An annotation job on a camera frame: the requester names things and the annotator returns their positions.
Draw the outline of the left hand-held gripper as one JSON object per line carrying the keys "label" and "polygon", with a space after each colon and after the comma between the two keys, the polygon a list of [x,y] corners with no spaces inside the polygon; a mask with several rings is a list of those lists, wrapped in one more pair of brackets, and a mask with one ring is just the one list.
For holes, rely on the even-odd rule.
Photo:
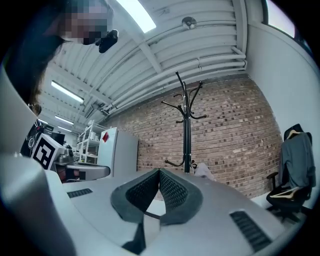
{"label": "left hand-held gripper", "polygon": [[110,175],[108,166],[76,161],[73,152],[46,134],[41,134],[32,150],[32,158],[43,169],[58,174],[62,182],[92,181]]}

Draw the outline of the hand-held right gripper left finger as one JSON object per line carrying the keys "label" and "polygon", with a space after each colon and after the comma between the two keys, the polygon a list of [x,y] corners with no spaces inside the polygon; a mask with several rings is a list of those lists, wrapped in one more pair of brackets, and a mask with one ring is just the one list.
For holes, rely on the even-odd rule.
{"label": "hand-held right gripper left finger", "polygon": [[120,218],[140,224],[144,214],[159,190],[160,174],[155,168],[118,186],[110,196],[110,202]]}

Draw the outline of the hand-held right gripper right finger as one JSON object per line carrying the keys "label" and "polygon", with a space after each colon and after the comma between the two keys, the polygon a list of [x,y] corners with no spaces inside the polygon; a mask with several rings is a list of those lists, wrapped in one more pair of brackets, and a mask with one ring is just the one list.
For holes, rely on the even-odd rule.
{"label": "hand-held right gripper right finger", "polygon": [[160,217],[161,225],[187,223],[203,203],[203,195],[198,187],[164,168],[159,169],[159,191],[165,203],[165,214]]}

